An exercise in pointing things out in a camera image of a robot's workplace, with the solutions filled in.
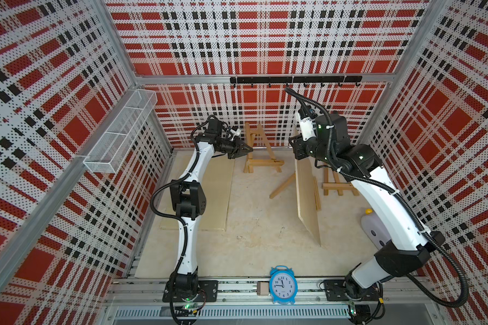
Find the plywood board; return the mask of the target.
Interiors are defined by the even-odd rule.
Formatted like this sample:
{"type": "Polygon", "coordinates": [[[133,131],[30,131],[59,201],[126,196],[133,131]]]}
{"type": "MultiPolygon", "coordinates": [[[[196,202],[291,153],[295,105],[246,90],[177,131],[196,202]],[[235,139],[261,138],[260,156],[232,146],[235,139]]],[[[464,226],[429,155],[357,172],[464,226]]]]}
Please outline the plywood board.
{"type": "Polygon", "coordinates": [[[295,160],[296,198],[299,220],[318,246],[321,246],[313,168],[308,158],[295,160]]]}
{"type": "MultiPolygon", "coordinates": [[[[192,157],[192,150],[178,151],[168,181],[178,179],[187,168],[192,157]]],[[[233,180],[234,160],[216,157],[210,160],[203,175],[201,185],[207,198],[207,207],[200,221],[199,231],[226,231],[231,185],[233,180]]],[[[169,188],[162,192],[158,210],[174,214],[169,188]]],[[[160,219],[159,229],[178,230],[179,223],[169,218],[160,219]]]]}

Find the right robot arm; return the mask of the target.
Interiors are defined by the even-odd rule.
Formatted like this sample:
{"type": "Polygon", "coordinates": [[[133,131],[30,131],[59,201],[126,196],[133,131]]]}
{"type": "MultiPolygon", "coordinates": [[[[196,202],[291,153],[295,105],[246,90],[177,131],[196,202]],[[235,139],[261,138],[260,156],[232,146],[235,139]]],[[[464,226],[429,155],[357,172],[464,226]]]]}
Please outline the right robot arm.
{"type": "Polygon", "coordinates": [[[367,200],[390,236],[372,258],[345,276],[348,298],[358,301],[374,284],[405,276],[433,302],[449,308],[462,307],[469,298],[465,272],[444,249],[444,235],[424,225],[402,197],[374,149],[367,144],[351,145],[344,116],[329,112],[290,87],[285,92],[300,103],[296,113],[299,134],[289,139],[295,158],[312,157],[316,168],[330,168],[339,173],[367,200]],[[452,301],[435,296],[413,276],[433,252],[442,255],[458,276],[460,293],[452,301]]]}

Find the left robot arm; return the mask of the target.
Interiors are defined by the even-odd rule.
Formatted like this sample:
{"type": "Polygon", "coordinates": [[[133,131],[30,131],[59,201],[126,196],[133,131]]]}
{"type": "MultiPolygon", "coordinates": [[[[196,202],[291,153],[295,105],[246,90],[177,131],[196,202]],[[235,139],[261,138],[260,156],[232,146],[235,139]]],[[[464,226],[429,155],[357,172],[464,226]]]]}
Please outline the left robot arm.
{"type": "Polygon", "coordinates": [[[190,139],[194,145],[192,157],[179,178],[157,189],[150,198],[151,211],[164,219],[173,219],[179,226],[178,256],[165,289],[171,295],[169,304],[173,319],[179,314],[174,298],[192,303],[198,294],[207,301],[207,293],[199,285],[197,263],[197,231],[207,207],[202,188],[203,176],[214,157],[229,159],[244,157],[253,152],[240,136],[238,127],[230,127],[214,115],[196,126],[190,139]]]}

